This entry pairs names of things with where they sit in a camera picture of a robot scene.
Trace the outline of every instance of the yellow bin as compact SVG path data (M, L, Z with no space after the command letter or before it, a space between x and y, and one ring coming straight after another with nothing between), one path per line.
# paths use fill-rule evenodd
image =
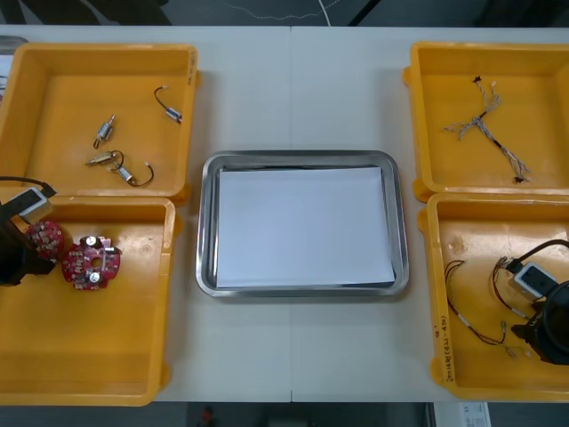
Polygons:
M0 189L0 200L17 194ZM53 197L75 242L112 238L115 279L77 291L59 263L48 276L0 287L0 404L146 405L167 384L164 364L175 208L154 197Z
M462 399L569 401L569 367L542 362L529 344L509 329L526 320L504 308L489 281L496 261L517 257L541 242L567 239L569 197L494 194L436 194L419 217L425 236L435 357L431 375ZM552 246L532 257L560 281L569 279L569 249ZM453 305L481 334L500 339L507 324L505 344L481 342L449 310L445 266L466 261L449 286ZM507 284L500 273L497 286L512 307L533 313L529 302Z
M478 129L443 128L469 122L484 103L476 76L501 105L484 117L491 134L531 169L530 182L514 183L501 151ZM440 192L569 195L569 45L417 43L409 86L417 180L415 196Z
M62 196L187 199L188 154L197 83L197 51L187 44L24 44L15 53L0 114L0 172L50 183ZM178 125L156 101L182 113ZM116 115L108 141L93 148ZM107 167L85 163L124 152L144 188Z

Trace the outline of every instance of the white paper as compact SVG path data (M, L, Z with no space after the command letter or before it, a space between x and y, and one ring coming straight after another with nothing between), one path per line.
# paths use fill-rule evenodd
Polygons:
M220 174L218 287L392 282L381 169Z
M462 427L492 427L486 402L461 402Z
M14 55L0 55L0 76L8 77L13 59Z

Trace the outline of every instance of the metal tray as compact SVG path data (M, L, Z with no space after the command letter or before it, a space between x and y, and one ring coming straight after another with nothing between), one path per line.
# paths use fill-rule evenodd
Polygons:
M388 222L391 263L395 281L319 286L272 286L218 288L218 214L219 181L222 171L279 169L340 169L350 167L381 168ZM400 293L409 278L409 261L399 171L389 155L381 151L225 151L214 154L204 165L202 177L196 253L196 279L210 296L391 296Z

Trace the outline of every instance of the table surface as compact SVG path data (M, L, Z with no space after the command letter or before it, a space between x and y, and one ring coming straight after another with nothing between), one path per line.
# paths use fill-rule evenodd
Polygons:
M185 227L171 282L159 400L444 401L401 72L419 40L569 43L568 29L2 26L29 41L190 43L199 51ZM380 149L398 163L410 281L395 301L220 300L195 280L201 167L223 149Z

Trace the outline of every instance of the cable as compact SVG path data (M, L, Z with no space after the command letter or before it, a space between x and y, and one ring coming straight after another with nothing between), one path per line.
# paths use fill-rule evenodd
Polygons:
M166 89L168 86L159 86L155 89L154 91L154 97L156 98L156 100L158 101L158 103L164 107L164 109L166 110L166 115L171 118L173 121L175 121L177 124L181 123L181 113L177 110L177 109L173 109L171 107L167 107L166 104L164 104L163 102L160 101L160 98L158 98L158 92L160 92L163 89Z
M525 254L520 256L519 258L514 258L506 266L506 270L508 270L510 273L514 273L514 274L518 273L522 269L522 266L520 264L523 261L525 261L530 256L537 254L539 251L542 251L546 247L553 246L553 245L561 245L561 246L565 246L566 248L569 248L569 242L567 240L563 240L562 238L554 238L553 240L548 240L547 242L544 242L541 245L537 245L534 249L532 249L529 252L526 252Z
M454 307L453 302L451 301L451 298L449 297L449 295L452 292L451 278L453 278L454 272L459 267L461 267L465 262L466 261L463 261L463 260L454 260L454 261L451 261L448 264L446 264L446 267L445 267L446 302L448 303L448 306L451 308L453 313L461 320L461 322L464 324L464 326L466 326L472 332L472 334L474 334L480 341L482 341L483 343L488 344L488 345L503 345L504 347L506 347L506 350L511 355L512 353L510 353L510 352L512 350L504 344L504 341L506 340L506 322L504 322L502 320L502 322L500 323L500 325L501 325L501 339L499 341L494 339L494 338L491 338L487 335L481 334L466 320L466 318L464 316L462 316L459 313L459 311Z
M322 0L318 0L318 2L320 3L320 7L322 8L322 13L324 14L324 17L326 18L326 23L328 24L328 27L331 27L332 24L330 23L330 18L328 18L328 12L326 11L326 8L324 7L324 3L322 3Z
M116 163L116 166L115 166L114 169L112 169L112 168L109 169L110 172L116 172L116 171L118 171L121 167L123 167L123 165L124 165L124 153L123 153L120 149L113 149L113 150L110 152L111 155L112 155L112 154L115 154L115 153L118 153L118 154L121 155L121 163L120 163L120 164L117 164L117 163Z
M166 89L167 87L168 87L168 86L160 86L160 87L157 87L156 90L154 91L154 97L156 98L156 100L158 101L158 103L159 103L161 106L164 107L164 109L168 109L168 107L166 107L166 105L165 105L163 102L160 101L160 98L158 98L158 92L161 91L161 90L163 90L163 89Z
M551 291L549 295L547 295L547 300L545 302L545 305L543 306L543 312L541 314L542 315L541 324L543 325L543 330L545 331L545 335L548 336L553 345L555 345L562 352L569 353L569 347L559 342L559 340L555 337L553 331L551 331L551 328L549 327L549 312L551 311L551 304L553 304L553 300L555 299L557 293L559 293L561 289L565 289L566 287L569 287L569 280L557 286L553 291Z
M505 256L502 256L500 259L498 259L498 261L496 262L496 264L494 265L494 268L492 270L492 273L490 274L490 280L492 282L492 287L494 290L494 294L496 295L496 298L498 298L498 301L500 301L502 303L502 305L504 307L506 307L508 310L513 311L514 313L516 313L518 316L521 316L522 318L525 318L526 320L529 320L530 317L527 316L526 314L522 313L520 310L517 310L515 308L513 308L511 305L509 305L501 296L500 291L498 290L498 273L500 271L500 269L503 269L504 266L507 263L508 258L506 258Z
M150 170L150 178L148 178L148 180L146 182L143 182L142 184L137 184L133 180L130 180L127 181L128 185L130 185L131 187L144 187L146 185L149 185L154 180L154 169L152 169L152 166L150 165L149 162L146 162L144 165L146 165L146 167Z
M39 185L42 188L42 194L47 198L50 198L57 194L52 186L47 182L32 180L31 178L24 178L22 176L0 176L0 181L19 181Z

